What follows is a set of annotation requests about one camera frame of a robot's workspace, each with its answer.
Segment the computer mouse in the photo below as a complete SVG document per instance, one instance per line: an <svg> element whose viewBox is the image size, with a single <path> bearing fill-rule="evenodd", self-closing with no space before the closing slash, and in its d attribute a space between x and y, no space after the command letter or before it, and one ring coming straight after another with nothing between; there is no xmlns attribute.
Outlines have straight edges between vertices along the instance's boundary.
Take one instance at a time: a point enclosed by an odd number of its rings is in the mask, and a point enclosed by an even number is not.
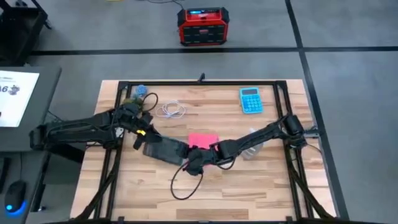
<svg viewBox="0 0 398 224"><path fill-rule="evenodd" d="M18 180L12 183L4 196L4 206L7 212L16 212L22 207L26 191L26 183Z"/></svg>

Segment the floor tile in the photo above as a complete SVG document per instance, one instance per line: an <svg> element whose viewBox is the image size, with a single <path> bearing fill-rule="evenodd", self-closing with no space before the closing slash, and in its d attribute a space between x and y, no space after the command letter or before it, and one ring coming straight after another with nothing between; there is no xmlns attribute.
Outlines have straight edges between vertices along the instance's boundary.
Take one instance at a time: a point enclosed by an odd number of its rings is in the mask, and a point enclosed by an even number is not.
<svg viewBox="0 0 398 224"><path fill-rule="evenodd" d="M398 52L308 61L350 219L396 222Z"/></svg>
<svg viewBox="0 0 398 224"><path fill-rule="evenodd" d="M396 0L292 0L306 47L398 45Z"/></svg>

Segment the robotic arm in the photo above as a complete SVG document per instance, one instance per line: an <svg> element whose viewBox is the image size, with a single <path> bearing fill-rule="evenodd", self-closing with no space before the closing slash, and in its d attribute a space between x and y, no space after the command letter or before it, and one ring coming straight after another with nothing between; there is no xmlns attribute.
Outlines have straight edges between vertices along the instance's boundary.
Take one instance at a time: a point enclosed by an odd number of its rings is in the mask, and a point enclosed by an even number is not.
<svg viewBox="0 0 398 224"><path fill-rule="evenodd" d="M119 134L118 129L122 128L137 135L134 149L139 149L143 142L161 141L159 133L150 124L152 118L149 113L141 113L138 105L127 103L90 118L40 125L29 134L30 147L43 150L57 144L97 142L105 149L116 149L123 133Z"/></svg>
<svg viewBox="0 0 398 224"><path fill-rule="evenodd" d="M210 145L209 149L182 147L177 154L188 159L184 168L190 175L203 173L203 166L211 164L220 166L233 162L244 150L271 139L285 139L294 148L302 148L307 142L303 136L304 129L296 115L288 114L276 122L268 124L254 133L237 140L224 140Z"/></svg>

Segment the concrete floor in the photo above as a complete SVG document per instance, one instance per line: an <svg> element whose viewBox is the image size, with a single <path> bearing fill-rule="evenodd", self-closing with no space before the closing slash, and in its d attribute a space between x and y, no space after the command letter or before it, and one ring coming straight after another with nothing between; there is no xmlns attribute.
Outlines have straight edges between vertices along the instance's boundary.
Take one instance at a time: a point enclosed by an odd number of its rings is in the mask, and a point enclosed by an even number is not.
<svg viewBox="0 0 398 224"><path fill-rule="evenodd" d="M53 30L38 50L181 48L179 6L125 0L39 0ZM229 40L221 47L296 47L281 0L186 0L184 7L225 6ZM304 47L398 45L395 0L292 0ZM398 202L398 52L306 53L349 217L396 222ZM302 78L292 53L130 54L35 56L32 65L59 65L63 72L52 111L66 119L93 114L101 80L198 78ZM70 110L61 110L67 105ZM68 169L65 175L78 175ZM71 189L76 181L66 185ZM56 194L57 189L45 192ZM65 190L73 195L72 190ZM56 200L46 197L49 203ZM29 223L68 216L69 206L35 214Z"/></svg>

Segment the wooden tabletop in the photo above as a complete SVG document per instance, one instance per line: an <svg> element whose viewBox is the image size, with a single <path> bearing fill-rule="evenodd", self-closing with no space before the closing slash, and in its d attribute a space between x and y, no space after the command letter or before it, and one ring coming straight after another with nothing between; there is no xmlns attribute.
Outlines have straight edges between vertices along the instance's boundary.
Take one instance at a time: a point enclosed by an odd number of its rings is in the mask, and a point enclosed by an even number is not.
<svg viewBox="0 0 398 224"><path fill-rule="evenodd" d="M302 80L286 80L293 112L304 128L313 124ZM102 82L95 113L114 106L117 80ZM277 119L271 86L258 86L264 112L243 114L239 89L245 86L148 86L148 92L159 95L162 106L178 100L186 107L180 119L158 118L153 124L165 136L187 142L190 133L217 134L220 140L237 139ZM148 98L151 107L153 98ZM231 170L206 166L201 186L188 200L175 200L170 193L170 180L178 166L144 156L142 149L132 148L135 136L124 137L113 220L285 220L294 217L294 208L286 161L281 140L271 140L252 160L236 159ZM308 139L319 147L317 140ZM105 151L91 147L85 154L70 216L75 217L88 205L98 189ZM308 185L314 196L335 215L322 156L313 147L303 149ZM181 172L174 188L180 197L188 195L198 177ZM106 210L104 197L102 217ZM302 211L305 214L304 200Z"/></svg>

